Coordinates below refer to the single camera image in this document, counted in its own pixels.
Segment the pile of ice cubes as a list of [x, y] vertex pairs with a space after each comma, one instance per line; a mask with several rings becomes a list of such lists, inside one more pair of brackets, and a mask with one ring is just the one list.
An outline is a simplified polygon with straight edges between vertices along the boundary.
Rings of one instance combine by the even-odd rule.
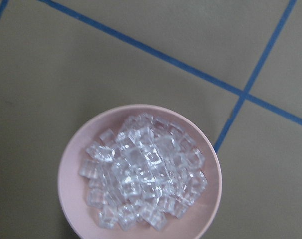
[[136, 223], [162, 230], [181, 218], [207, 187], [205, 157], [177, 123], [148, 113], [129, 116], [86, 148], [79, 175], [88, 179], [87, 205], [98, 226], [126, 231]]

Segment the pink bowl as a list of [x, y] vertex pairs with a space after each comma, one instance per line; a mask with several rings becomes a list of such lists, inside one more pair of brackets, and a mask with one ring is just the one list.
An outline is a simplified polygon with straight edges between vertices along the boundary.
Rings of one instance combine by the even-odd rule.
[[[149, 113], [180, 124], [196, 141], [205, 156], [202, 170], [208, 186], [181, 219], [167, 217], [162, 231], [151, 226], [137, 224], [128, 231], [119, 226], [100, 228], [98, 210], [86, 204], [86, 179], [78, 171], [86, 157], [85, 147], [99, 139], [107, 129], [119, 130], [130, 115]], [[71, 138], [62, 155], [58, 171], [58, 194], [64, 215], [77, 235], [82, 239], [199, 239], [210, 227], [219, 208], [222, 195], [222, 173], [218, 157], [205, 134], [186, 117], [167, 108], [153, 105], [126, 105], [107, 110], [85, 123]]]

